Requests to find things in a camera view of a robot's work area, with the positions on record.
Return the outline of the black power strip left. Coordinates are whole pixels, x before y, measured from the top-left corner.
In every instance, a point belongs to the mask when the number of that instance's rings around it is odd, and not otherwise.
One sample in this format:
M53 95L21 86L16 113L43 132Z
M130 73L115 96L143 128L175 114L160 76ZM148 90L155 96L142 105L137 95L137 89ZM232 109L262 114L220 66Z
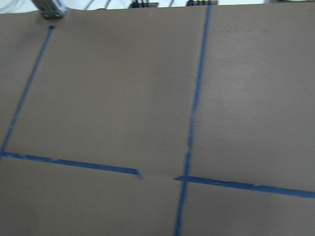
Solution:
M158 2L150 2L149 0L132 0L129 8L155 8L158 5Z

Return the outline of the black power strip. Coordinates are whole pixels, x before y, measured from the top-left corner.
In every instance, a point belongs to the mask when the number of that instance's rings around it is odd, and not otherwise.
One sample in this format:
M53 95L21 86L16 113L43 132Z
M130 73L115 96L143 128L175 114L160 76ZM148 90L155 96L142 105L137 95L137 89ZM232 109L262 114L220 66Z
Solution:
M218 0L188 0L186 6L205 6L205 5L218 5Z
M132 0L129 8L155 8L158 5L158 2L150 2L149 0Z

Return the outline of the black power strip right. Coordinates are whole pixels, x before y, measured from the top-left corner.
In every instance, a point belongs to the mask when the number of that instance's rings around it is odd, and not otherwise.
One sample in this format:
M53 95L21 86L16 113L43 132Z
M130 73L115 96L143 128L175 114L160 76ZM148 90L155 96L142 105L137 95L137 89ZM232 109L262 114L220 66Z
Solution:
M205 5L218 5L218 0L188 0L186 6L205 6Z

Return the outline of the aluminium frame post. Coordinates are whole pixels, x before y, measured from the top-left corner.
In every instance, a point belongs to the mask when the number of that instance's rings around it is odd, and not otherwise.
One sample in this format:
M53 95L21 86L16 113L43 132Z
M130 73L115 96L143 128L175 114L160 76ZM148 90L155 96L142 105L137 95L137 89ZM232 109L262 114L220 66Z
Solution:
M67 6L62 0L31 0L45 19L59 19L67 14Z

